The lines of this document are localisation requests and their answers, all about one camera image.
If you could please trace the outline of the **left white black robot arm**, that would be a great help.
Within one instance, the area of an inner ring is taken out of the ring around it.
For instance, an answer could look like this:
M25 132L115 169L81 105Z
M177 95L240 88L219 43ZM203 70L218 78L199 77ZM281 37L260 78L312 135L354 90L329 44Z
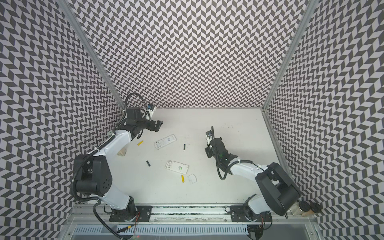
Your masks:
M152 119L156 107L148 104L138 93L125 99L124 113L112 135L88 154L75 157L70 193L78 202L99 201L111 210L111 221L133 222L139 215L134 198L113 184L109 161L125 154L129 143L139 139L144 130L158 132L162 121Z

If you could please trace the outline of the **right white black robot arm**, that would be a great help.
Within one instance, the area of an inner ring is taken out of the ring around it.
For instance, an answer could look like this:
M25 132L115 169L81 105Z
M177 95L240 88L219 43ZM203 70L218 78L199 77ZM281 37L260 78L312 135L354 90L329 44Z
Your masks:
M243 204L246 220L254 222L264 213L286 216L288 210L301 197L297 184L278 163L258 165L230 154L222 138L215 137L214 128L206 132L208 158L214 158L219 178L224 181L228 175L244 177L256 182L261 193L249 197Z

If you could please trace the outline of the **jar with black lid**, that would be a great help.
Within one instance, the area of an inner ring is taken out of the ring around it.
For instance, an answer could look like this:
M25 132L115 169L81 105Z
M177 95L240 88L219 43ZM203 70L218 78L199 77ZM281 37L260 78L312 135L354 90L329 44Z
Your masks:
M122 148L121 150L119 150L119 152L117 153L117 155L119 157L124 157L127 153L127 149L126 148Z

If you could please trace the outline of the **clear jar black lid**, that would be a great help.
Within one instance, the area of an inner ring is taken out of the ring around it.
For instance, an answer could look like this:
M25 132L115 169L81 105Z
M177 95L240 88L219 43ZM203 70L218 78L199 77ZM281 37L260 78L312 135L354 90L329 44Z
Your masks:
M291 207L291 212L294 216L302 215L311 210L311 206L306 201L299 201Z

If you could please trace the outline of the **brown jar black lid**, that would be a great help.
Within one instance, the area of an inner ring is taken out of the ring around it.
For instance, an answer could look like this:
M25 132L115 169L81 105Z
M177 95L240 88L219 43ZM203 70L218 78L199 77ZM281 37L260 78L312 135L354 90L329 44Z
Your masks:
M310 203L310 210L303 213L302 217L308 217L311 215L319 214L323 207L319 203Z

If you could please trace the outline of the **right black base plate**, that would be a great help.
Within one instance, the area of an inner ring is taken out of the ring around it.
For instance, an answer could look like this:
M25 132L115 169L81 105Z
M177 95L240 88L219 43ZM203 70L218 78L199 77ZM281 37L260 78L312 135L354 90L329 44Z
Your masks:
M249 207L233 205L230 206L232 222L271 222L272 216L269 212L255 214Z

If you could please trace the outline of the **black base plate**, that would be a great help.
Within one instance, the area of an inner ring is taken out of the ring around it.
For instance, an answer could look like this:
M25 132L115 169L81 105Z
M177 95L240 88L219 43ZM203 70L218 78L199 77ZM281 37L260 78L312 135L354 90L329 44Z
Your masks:
M125 210L114 210L110 215L109 221L112 223L135 223L135 222L149 222L152 214L152 206L135 206Z
M232 222L271 222L272 216L269 212L255 214L249 207L233 205L230 206Z

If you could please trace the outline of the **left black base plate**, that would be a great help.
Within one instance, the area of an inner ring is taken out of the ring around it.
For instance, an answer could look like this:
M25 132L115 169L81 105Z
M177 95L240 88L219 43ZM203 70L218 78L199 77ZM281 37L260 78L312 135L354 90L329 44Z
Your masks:
M125 210L114 210L110 215L109 221L112 223L135 223L135 222L149 222L152 214L152 206L135 206Z

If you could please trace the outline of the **aluminium mounting rail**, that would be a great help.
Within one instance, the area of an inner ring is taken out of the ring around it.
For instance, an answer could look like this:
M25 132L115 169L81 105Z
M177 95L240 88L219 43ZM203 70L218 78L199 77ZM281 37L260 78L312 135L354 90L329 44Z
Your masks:
M111 209L104 204L98 206L97 212L107 224L117 224L109 221ZM229 204L153 204L152 214L149 222L140 222L145 224L224 224L224 223L243 223L258 224L260 222L232 222ZM314 216L302 217L294 216L288 212L288 218L271 213L272 224L317 224ZM78 222L80 224L98 224L100 223L93 213L93 205L74 205L65 224Z

